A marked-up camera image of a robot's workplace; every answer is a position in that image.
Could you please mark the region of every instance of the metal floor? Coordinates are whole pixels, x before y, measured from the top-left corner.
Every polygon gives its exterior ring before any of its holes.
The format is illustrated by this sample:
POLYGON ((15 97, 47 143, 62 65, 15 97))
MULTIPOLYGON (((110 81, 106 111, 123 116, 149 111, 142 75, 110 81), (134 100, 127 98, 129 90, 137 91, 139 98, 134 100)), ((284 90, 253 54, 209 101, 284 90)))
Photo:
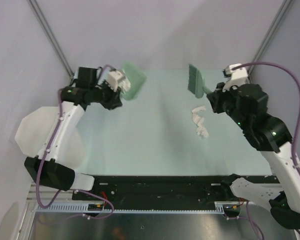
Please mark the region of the metal floor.
MULTIPOLYGON (((254 221, 266 240, 296 240, 294 231, 278 225, 266 210, 251 205, 254 221)), ((37 212, 42 222, 57 222, 72 213, 37 212)), ((245 208, 241 216, 246 216, 245 208)), ((103 220, 76 217, 47 226, 33 222, 29 240, 256 240, 247 220, 220 214, 114 214, 103 220)))

